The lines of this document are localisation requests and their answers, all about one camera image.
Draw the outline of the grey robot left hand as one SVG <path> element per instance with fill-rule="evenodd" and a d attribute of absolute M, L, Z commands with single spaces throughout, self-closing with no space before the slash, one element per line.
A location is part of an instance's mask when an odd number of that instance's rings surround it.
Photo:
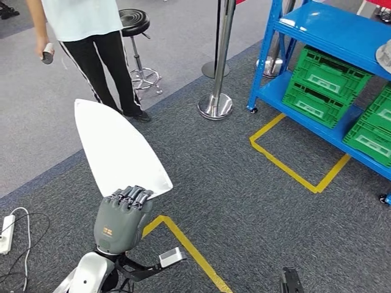
<path fill-rule="evenodd" d="M 142 238 L 153 203 L 152 191 L 128 186 L 104 197 L 95 220 L 96 247 L 104 254 L 119 255 L 130 251 Z"/>

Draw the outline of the person's hand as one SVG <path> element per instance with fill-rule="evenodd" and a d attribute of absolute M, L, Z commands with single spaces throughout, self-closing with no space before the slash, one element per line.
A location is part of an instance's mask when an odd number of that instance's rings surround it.
<path fill-rule="evenodd" d="M 38 37 L 36 39 L 35 52 L 41 60 L 45 58 L 45 53 L 48 53 L 51 56 L 55 54 L 54 45 L 48 37 Z"/>

